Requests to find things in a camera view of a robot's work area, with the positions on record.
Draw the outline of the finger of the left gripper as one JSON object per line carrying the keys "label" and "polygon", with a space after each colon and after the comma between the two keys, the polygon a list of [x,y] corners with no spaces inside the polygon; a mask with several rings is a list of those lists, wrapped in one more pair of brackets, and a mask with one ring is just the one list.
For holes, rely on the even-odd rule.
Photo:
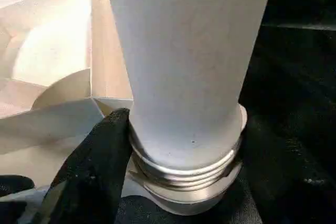
{"label": "finger of the left gripper", "polygon": [[1,197],[35,187],[32,179],[21,175],[1,175]]}

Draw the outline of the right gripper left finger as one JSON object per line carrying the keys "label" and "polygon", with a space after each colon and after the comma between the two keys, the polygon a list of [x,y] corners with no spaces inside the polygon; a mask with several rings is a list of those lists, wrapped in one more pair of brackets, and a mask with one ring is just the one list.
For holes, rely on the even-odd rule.
{"label": "right gripper left finger", "polygon": [[34,223],[114,223],[131,154],[129,109],[116,109],[62,164]]}

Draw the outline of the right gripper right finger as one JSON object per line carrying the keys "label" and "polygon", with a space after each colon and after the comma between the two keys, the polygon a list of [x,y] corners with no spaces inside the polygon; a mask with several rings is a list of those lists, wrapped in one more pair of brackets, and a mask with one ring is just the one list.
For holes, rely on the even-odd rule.
{"label": "right gripper right finger", "polygon": [[254,116],[239,153],[263,223],[335,223],[335,180],[297,139]]}

